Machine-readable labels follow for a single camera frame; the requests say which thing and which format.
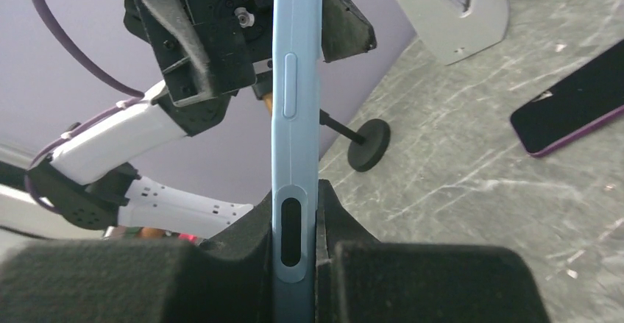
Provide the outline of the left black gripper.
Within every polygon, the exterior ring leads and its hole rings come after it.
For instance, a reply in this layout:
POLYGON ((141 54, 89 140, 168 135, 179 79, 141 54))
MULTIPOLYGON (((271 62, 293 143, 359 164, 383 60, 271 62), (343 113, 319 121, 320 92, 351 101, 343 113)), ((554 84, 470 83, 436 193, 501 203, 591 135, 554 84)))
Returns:
MULTIPOLYGON (((138 37, 154 52, 172 103, 185 107, 269 88, 273 0, 127 0, 138 37)), ((377 48, 371 22, 352 0, 322 0, 326 63, 377 48)))

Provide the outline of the purple black phone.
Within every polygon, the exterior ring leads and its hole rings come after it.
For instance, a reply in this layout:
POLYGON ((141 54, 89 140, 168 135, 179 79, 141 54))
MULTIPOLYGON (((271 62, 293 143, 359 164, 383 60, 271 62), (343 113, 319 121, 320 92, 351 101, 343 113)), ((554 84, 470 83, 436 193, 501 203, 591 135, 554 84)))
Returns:
POLYGON ((543 157, 623 114, 623 42, 515 110, 510 123, 524 150, 543 157))

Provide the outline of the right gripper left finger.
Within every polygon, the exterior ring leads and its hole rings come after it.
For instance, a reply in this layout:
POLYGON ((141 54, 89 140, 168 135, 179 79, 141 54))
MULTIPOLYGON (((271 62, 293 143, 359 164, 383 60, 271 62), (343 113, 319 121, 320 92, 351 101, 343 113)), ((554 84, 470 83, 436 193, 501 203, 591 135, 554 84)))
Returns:
POLYGON ((202 245, 33 241, 1 265, 3 322, 268 322, 271 199, 202 245))

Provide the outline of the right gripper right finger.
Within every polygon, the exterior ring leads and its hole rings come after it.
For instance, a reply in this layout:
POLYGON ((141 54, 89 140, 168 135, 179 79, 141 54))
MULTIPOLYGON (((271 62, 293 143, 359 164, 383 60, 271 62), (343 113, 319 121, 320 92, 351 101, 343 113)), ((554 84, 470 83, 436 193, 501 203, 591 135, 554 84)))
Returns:
POLYGON ((548 322, 533 273, 513 250, 384 243, 319 182, 318 322, 548 322))

